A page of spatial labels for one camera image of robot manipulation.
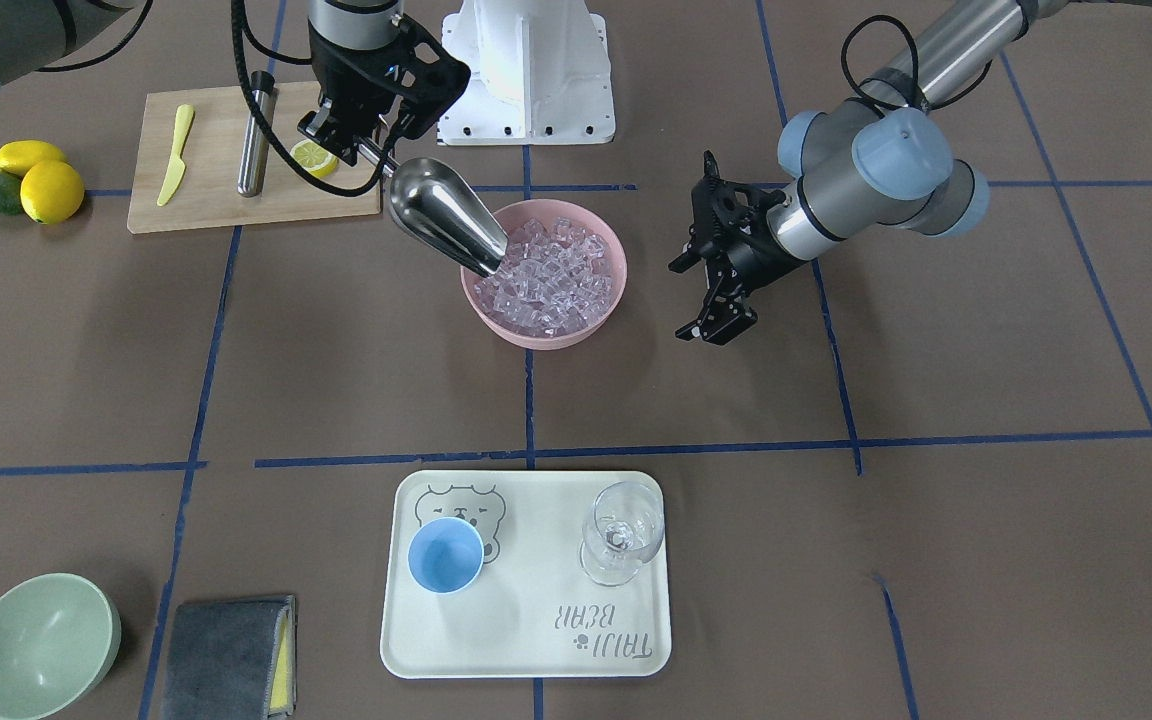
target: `mint green bowl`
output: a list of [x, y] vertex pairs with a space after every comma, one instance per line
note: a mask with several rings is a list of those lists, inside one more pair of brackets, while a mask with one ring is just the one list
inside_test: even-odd
[[114, 602], [91, 579], [38, 575], [0, 597], [0, 720], [38, 720], [108, 673], [123, 637]]

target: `white tray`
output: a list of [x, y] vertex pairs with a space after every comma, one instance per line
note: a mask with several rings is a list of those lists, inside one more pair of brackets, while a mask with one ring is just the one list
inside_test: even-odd
[[[636, 471], [419, 470], [394, 495], [380, 659], [400, 679], [644, 676], [669, 659], [666, 547], [636, 578], [602, 588], [579, 566], [581, 523], [602, 488]], [[465, 507], [486, 564], [470, 588], [416, 584], [407, 548], [422, 521]]]

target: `black cable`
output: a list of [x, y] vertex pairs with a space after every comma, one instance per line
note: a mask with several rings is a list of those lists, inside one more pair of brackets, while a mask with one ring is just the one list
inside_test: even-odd
[[262, 135], [265, 136], [265, 141], [270, 142], [270, 145], [274, 149], [274, 152], [287, 162], [287, 167], [291, 168], [291, 172], [301, 176], [303, 181], [312, 184], [324, 192], [331, 192], [332, 195], [339, 195], [342, 197], [358, 197], [365, 195], [370, 191], [376, 183], [380, 182], [380, 177], [384, 176], [385, 164], [389, 160], [389, 154], [394, 150], [394, 145], [397, 145], [399, 132], [394, 132], [394, 128], [391, 128], [389, 135], [385, 136], [384, 146], [380, 149], [380, 158], [376, 160], [376, 169], [372, 170], [371, 177], [367, 182], [358, 187], [336, 187], [332, 183], [323, 182], [320, 179], [311, 176], [305, 168], [301, 167], [301, 164], [296, 159], [291, 158], [291, 152], [287, 151], [283, 143], [278, 139], [274, 135], [274, 128], [270, 127], [270, 121], [265, 119], [265, 115], [260, 112], [260, 106], [256, 105], [256, 99], [252, 97], [252, 85], [251, 79], [247, 76], [247, 59], [243, 56], [243, 31], [242, 22], [247, 17], [247, 3], [244, 0], [230, 0], [229, 1], [229, 26], [233, 36], [234, 44], [234, 69], [238, 70], [238, 88], [242, 88], [243, 100], [247, 101], [247, 111], [251, 114], [252, 120], [256, 122], [256, 127], [260, 128]]
[[251, 24], [248, 24], [247, 22], [245, 6], [243, 8], [242, 23], [243, 23], [243, 35], [247, 36], [247, 41], [250, 41], [252, 44], [252, 47], [259, 50], [262, 54], [264, 54], [266, 58], [273, 58], [278, 60], [279, 63], [310, 65], [311, 61], [310, 58], [293, 58], [291, 55], [283, 55], [282, 53], [279, 53], [279, 51], [270, 50], [270, 47], [265, 47], [264, 45], [262, 45], [262, 41], [256, 40], [256, 36], [252, 35]]
[[[919, 71], [918, 43], [914, 39], [914, 33], [910, 33], [909, 26], [905, 26], [905, 23], [900, 22], [899, 18], [893, 18], [890, 15], [873, 15], [873, 17], [865, 18], [864, 22], [861, 22], [856, 28], [852, 28], [850, 33], [847, 33], [846, 40], [842, 41], [842, 53], [840, 58], [842, 65], [842, 77], [847, 78], [847, 85], [849, 85], [851, 88], [851, 91], [855, 92], [856, 96], [861, 98], [862, 103], [873, 106], [873, 108], [900, 109], [900, 105], [892, 105], [890, 103], [884, 103], [882, 100], [878, 100], [877, 97], [873, 97], [872, 94], [869, 94], [864, 90], [861, 90], [861, 85], [858, 85], [858, 83], [856, 83], [856, 78], [851, 76], [851, 67], [849, 66], [849, 63], [847, 63], [847, 51], [851, 47], [851, 40], [855, 40], [855, 37], [858, 36], [859, 32], [863, 31], [863, 29], [870, 26], [870, 24], [878, 22], [887, 23], [899, 29], [899, 31], [901, 32], [901, 37], [905, 38], [905, 45], [909, 46], [910, 73], [912, 76], [911, 81], [914, 82], [914, 91], [911, 91], [910, 94], [915, 94], [915, 97], [905, 97], [905, 103], [908, 103], [909, 106], [914, 108], [914, 106], [919, 105], [919, 103], [917, 103], [919, 99], [916, 96], [922, 94], [923, 92], [923, 88], [922, 85], [919, 85], [918, 82], [918, 71]], [[979, 76], [977, 76], [977, 78], [972, 81], [972, 85], [969, 85], [967, 90], [964, 90], [963, 92], [958, 92], [958, 94], [955, 94], [954, 97], [950, 97], [950, 99], [946, 100], [945, 103], [940, 103], [937, 105], [930, 104], [925, 106], [925, 108], [923, 109], [926, 111], [927, 113], [931, 113], [931, 111], [933, 109], [948, 108], [948, 106], [955, 104], [956, 101], [963, 100], [964, 97], [969, 94], [969, 92], [972, 92], [976, 88], [980, 85], [980, 83], [984, 82], [984, 78], [986, 78], [986, 76], [988, 76], [990, 74], [991, 67], [993, 67], [993, 60], [990, 60], [986, 65], [984, 65], [984, 68], [982, 68]]]
[[141, 16], [136, 18], [136, 24], [132, 24], [132, 29], [127, 31], [127, 35], [123, 36], [123, 40], [119, 40], [118, 45], [111, 47], [111, 50], [106, 51], [105, 54], [97, 55], [91, 60], [83, 60], [82, 63], [55, 65], [55, 67], [51, 68], [38, 68], [38, 73], [68, 73], [69, 70], [81, 70], [83, 68], [90, 68], [92, 65], [104, 63], [105, 60], [109, 60], [116, 55], [120, 50], [127, 46], [127, 44], [136, 37], [136, 33], [141, 30], [142, 24], [145, 24], [145, 17], [150, 14], [150, 8], [152, 8], [152, 6], [154, 6], [154, 0], [145, 0], [145, 5], [141, 7]]

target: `cup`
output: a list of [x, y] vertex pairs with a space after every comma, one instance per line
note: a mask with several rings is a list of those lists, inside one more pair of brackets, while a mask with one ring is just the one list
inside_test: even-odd
[[664, 501], [632, 480], [598, 493], [582, 528], [579, 564], [590, 579], [623, 585], [647, 564], [664, 541]]
[[461, 518], [431, 520], [416, 530], [407, 568], [420, 588], [447, 594], [468, 588], [483, 570], [483, 537]]

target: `tray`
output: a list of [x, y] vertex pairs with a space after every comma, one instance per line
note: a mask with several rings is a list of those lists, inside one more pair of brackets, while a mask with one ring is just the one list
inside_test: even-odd
[[[419, 470], [394, 497], [380, 659], [400, 679], [645, 676], [669, 659], [666, 547], [636, 578], [602, 588], [579, 568], [581, 523], [599, 491], [637, 471]], [[470, 588], [435, 594], [407, 547], [434, 507], [467, 507], [486, 564]]]
[[[159, 209], [157, 197], [168, 167], [175, 109], [182, 104], [196, 109], [182, 154], [184, 179], [172, 200]], [[303, 141], [296, 123], [317, 106], [319, 83], [278, 85], [273, 127], [283, 145], [291, 149]], [[244, 132], [247, 103], [238, 88], [202, 88], [146, 96], [127, 229], [132, 233], [179, 232], [379, 213], [377, 190], [362, 197], [339, 197], [317, 190], [297, 177], [273, 147], [270, 147], [264, 190], [256, 197], [238, 195], [238, 159], [243, 154]], [[340, 187], [357, 187], [367, 181], [371, 170], [372, 165], [366, 160], [358, 160], [353, 168], [341, 162], [338, 172], [329, 174], [326, 181]]]

